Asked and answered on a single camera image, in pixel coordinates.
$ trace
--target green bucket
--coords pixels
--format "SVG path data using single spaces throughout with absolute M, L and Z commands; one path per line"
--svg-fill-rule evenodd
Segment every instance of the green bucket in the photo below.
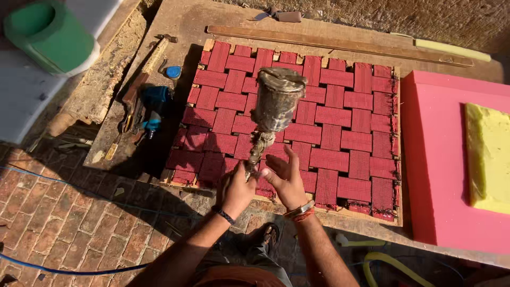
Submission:
M 65 4 L 54 0 L 33 2 L 13 11 L 4 19 L 4 33 L 52 74 L 77 74 L 93 63 L 91 56 L 99 56 L 94 37 Z

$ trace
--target yellow foam pad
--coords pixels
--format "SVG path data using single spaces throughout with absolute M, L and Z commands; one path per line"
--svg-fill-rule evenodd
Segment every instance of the yellow foam pad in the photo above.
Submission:
M 471 205 L 510 214 L 510 115 L 466 104 Z

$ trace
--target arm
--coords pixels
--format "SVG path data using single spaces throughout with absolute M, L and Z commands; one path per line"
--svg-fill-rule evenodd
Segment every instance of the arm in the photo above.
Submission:
M 221 209 L 234 220 L 250 203 L 257 185 L 255 178 L 250 178 L 246 182 L 242 162 L 236 169 L 225 195 L 219 197 L 221 199 L 224 197 L 223 201 L 219 200 L 222 202 Z M 195 268 L 207 251 L 229 226 L 230 223 L 225 218 L 209 212 L 196 232 L 182 238 L 163 252 L 128 286 L 185 286 L 192 279 Z
M 308 198 L 299 175 L 299 158 L 287 145 L 285 152 L 289 163 L 268 155 L 266 163 L 275 172 L 264 169 L 262 175 L 274 186 L 287 210 L 292 211 L 307 204 Z M 296 229 L 312 286 L 359 286 L 315 214 L 297 222 Z

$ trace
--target hand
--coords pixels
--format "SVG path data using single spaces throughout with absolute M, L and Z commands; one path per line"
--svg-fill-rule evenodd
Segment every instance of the hand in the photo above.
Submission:
M 308 203 L 304 194 L 303 180 L 299 174 L 299 158 L 288 145 L 285 145 L 285 153 L 289 155 L 289 163 L 281 158 L 267 155 L 266 164 L 272 168 L 263 169 L 262 175 L 274 186 L 278 197 L 288 211 L 295 210 Z
M 250 177 L 248 182 L 246 182 L 244 162 L 242 160 L 225 177 L 221 180 L 224 186 L 218 188 L 216 202 L 221 204 L 221 209 L 235 220 L 253 199 L 257 181 L 254 177 Z

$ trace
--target yellow hose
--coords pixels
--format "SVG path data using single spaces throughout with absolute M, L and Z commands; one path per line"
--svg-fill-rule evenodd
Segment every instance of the yellow hose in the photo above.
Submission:
M 363 271 L 365 272 L 365 277 L 367 278 L 368 284 L 370 287 L 377 287 L 377 282 L 375 282 L 374 276 L 370 271 L 370 261 L 372 260 L 381 260 L 386 263 L 393 265 L 395 268 L 407 274 L 414 281 L 420 283 L 425 287 L 435 287 L 432 283 L 418 276 L 418 274 L 414 273 L 411 269 L 407 268 L 404 264 L 400 263 L 400 261 L 395 258 L 380 252 L 369 252 L 365 256 L 365 263 L 363 263 Z

